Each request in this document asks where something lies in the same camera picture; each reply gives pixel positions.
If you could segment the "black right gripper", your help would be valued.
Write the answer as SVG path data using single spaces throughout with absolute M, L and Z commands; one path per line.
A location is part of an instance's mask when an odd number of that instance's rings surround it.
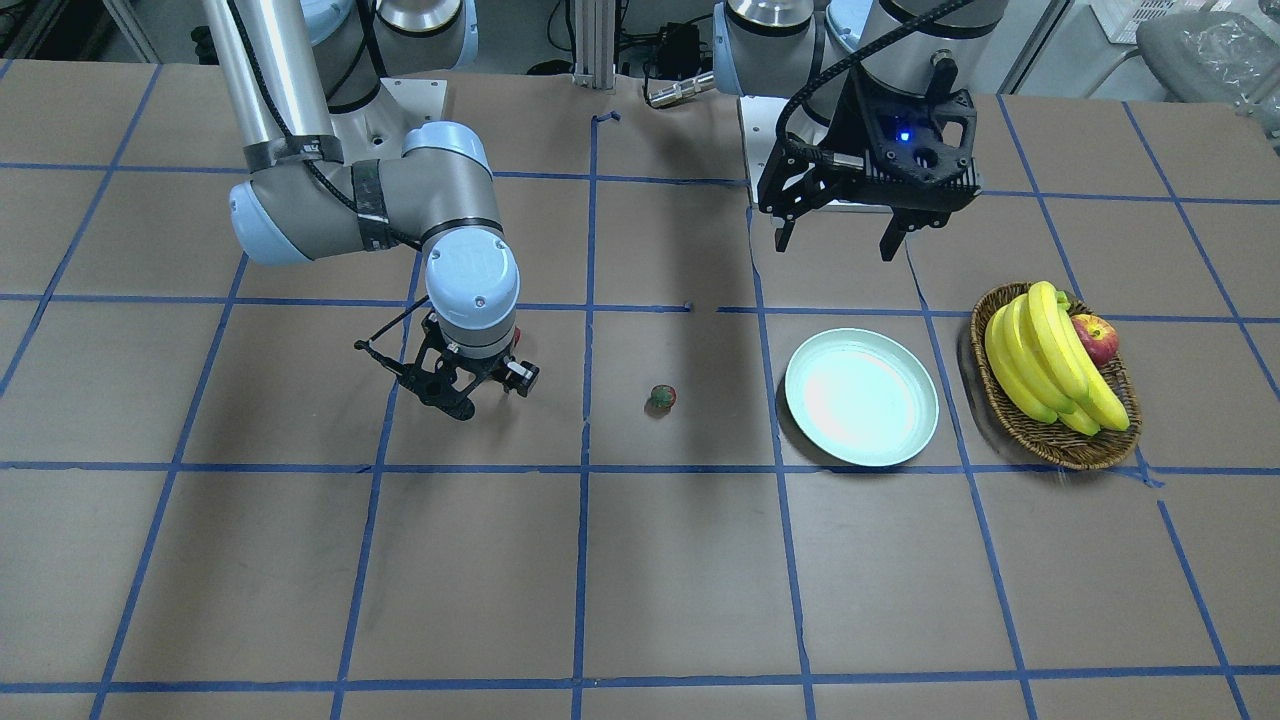
M 355 341 L 355 348 L 366 352 L 380 366 L 392 373 L 396 383 L 407 389 L 429 407 L 467 421 L 475 414 L 470 395 L 484 382 L 493 380 L 503 391 L 521 397 L 530 395 L 540 377 L 540 368 L 515 356 L 512 340 L 502 341 L 497 354 L 485 357 L 466 357 L 461 345 L 445 337 L 436 313 L 422 319 L 425 338 L 416 357 L 410 363 L 397 361 L 372 347 L 372 342 L 390 329 L 384 325 L 374 337 Z

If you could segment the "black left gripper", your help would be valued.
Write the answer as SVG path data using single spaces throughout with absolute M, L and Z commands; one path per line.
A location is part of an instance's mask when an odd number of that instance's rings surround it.
M 776 252 L 788 249 L 799 218 L 844 201 L 893 209 L 879 240 L 879 258 L 891 263 L 909 234 L 940 228 L 941 213 L 978 196 L 975 135 L 968 90 L 916 96 L 850 70 L 824 138 L 777 143 L 756 183 L 756 205 L 774 224 Z

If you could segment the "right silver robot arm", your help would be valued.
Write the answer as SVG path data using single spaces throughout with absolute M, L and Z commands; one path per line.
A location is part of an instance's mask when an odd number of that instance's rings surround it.
M 516 357 L 521 274 L 483 141 L 408 101 L 412 73 L 474 59 L 471 1 L 206 1 L 242 133 L 229 193 L 246 255 L 265 266 L 412 249 L 426 314 L 410 360 L 355 347 L 421 404 L 465 421 L 492 380 L 527 396 Z

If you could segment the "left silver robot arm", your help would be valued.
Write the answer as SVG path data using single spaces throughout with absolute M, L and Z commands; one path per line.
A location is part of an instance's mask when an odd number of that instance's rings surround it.
M 719 1 L 716 86 L 778 97 L 756 181 L 785 251 L 832 202 L 879 206 L 879 255 L 942 228 L 982 191 L 969 79 L 1006 1 Z

